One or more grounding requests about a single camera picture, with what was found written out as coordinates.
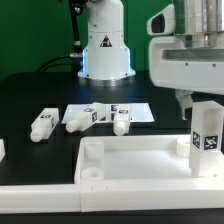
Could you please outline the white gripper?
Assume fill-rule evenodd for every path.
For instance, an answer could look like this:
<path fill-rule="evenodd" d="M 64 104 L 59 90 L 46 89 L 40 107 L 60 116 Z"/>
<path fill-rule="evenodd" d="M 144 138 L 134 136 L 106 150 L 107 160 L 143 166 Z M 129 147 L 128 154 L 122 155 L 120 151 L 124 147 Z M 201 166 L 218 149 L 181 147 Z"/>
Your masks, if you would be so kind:
<path fill-rule="evenodd" d="M 186 48 L 179 36 L 155 37 L 148 52 L 153 84 L 180 89 L 175 97 L 183 120 L 193 106 L 192 91 L 224 95 L 224 33 L 215 47 L 197 49 Z"/>

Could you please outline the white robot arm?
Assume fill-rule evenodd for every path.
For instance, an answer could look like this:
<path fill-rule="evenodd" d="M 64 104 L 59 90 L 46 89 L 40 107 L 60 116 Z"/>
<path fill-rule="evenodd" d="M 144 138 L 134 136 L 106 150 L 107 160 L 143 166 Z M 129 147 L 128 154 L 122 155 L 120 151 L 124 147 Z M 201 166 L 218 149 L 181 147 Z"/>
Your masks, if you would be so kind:
<path fill-rule="evenodd" d="M 87 0 L 87 10 L 79 80 L 115 86 L 132 79 L 121 0 Z M 224 0 L 173 0 L 147 21 L 147 33 L 150 79 L 174 89 L 182 109 L 192 106 L 194 92 L 224 95 Z"/>

